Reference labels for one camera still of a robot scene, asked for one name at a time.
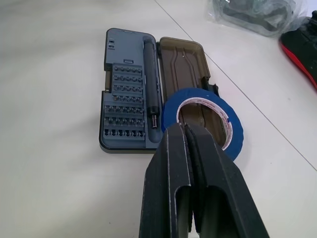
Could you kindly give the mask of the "dark electric screwdriver pen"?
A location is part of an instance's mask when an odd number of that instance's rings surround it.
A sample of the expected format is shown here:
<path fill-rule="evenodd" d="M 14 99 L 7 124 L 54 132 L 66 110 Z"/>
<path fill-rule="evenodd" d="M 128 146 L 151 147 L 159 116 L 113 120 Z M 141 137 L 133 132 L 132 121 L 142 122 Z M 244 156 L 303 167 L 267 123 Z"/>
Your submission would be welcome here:
<path fill-rule="evenodd" d="M 151 127 L 156 129 L 160 111 L 154 45 L 149 38 L 144 40 L 144 75 L 146 77 L 147 115 L 151 119 Z"/>

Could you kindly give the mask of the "black and red tool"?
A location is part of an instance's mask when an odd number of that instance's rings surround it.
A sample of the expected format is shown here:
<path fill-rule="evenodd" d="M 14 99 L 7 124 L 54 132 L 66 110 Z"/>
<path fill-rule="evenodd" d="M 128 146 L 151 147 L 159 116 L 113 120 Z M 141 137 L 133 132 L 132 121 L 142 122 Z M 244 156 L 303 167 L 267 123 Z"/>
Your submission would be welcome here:
<path fill-rule="evenodd" d="M 282 34 L 279 41 L 284 53 L 317 90 L 317 10 L 298 29 Z"/>

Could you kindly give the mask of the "blue masking tape roll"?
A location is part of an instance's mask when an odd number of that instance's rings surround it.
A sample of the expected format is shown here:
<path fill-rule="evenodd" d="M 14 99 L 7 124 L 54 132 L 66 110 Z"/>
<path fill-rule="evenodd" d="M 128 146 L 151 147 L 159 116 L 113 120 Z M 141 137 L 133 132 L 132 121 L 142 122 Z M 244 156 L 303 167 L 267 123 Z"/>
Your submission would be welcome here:
<path fill-rule="evenodd" d="M 233 108 L 212 91 L 200 88 L 184 88 L 175 92 L 164 105 L 162 130 L 165 131 L 174 123 L 178 123 L 181 108 L 192 103 L 206 106 L 218 114 L 226 135 L 222 149 L 234 161 L 242 150 L 244 131 Z"/>

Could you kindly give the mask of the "clear plastic bag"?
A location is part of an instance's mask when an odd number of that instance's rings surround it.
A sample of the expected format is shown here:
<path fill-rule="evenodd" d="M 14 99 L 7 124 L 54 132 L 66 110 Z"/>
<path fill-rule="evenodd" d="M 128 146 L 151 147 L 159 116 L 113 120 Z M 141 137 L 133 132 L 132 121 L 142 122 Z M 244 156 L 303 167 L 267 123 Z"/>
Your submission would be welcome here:
<path fill-rule="evenodd" d="M 308 0 L 206 0 L 209 19 L 265 37 L 296 30 L 307 17 Z"/>

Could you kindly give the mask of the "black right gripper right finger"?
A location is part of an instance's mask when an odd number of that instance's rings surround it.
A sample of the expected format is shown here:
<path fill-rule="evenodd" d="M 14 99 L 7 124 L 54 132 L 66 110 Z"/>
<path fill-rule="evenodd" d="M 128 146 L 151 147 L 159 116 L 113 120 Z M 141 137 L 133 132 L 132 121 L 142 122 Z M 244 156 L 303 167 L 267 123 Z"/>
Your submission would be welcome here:
<path fill-rule="evenodd" d="M 200 238 L 269 238 L 241 171 L 206 128 L 186 125 Z"/>

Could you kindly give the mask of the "grey screwdriver bit case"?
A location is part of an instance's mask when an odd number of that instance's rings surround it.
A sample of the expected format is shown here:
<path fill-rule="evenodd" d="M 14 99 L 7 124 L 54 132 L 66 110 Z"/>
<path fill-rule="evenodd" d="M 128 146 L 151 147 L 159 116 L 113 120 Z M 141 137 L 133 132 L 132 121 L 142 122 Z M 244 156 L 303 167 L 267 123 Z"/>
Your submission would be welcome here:
<path fill-rule="evenodd" d="M 144 40 L 154 45 L 159 101 L 158 127 L 147 115 Z M 184 88 L 218 92 L 201 44 L 148 33 L 111 28 L 106 32 L 99 143 L 108 153 L 153 153 L 162 138 L 164 103 Z"/>

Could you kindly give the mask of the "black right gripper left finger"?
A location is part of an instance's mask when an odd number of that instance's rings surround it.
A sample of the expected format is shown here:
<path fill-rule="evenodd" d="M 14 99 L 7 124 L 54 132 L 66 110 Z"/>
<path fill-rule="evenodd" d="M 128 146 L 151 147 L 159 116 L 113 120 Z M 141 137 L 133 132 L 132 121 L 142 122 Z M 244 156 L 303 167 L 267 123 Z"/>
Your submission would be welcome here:
<path fill-rule="evenodd" d="M 193 176 L 184 127 L 166 129 L 145 173 L 139 238 L 188 238 Z"/>

